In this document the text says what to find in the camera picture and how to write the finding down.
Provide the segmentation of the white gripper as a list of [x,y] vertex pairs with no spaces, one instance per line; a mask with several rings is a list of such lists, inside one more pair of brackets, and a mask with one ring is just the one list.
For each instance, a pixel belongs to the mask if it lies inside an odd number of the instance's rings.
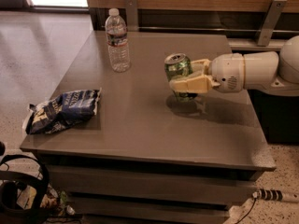
[[239,53],[223,54],[213,61],[209,59],[191,61],[191,67],[194,73],[201,76],[172,79],[169,82],[172,91],[199,94],[212,89],[222,93],[243,90],[245,61]]

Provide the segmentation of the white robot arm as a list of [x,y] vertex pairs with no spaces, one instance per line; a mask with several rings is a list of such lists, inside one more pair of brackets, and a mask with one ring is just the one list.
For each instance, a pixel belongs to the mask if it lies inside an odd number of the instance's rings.
[[299,94],[299,36],[287,40],[279,53],[229,53],[210,61],[191,61],[192,72],[171,78],[172,91],[222,93],[257,90],[277,96]]

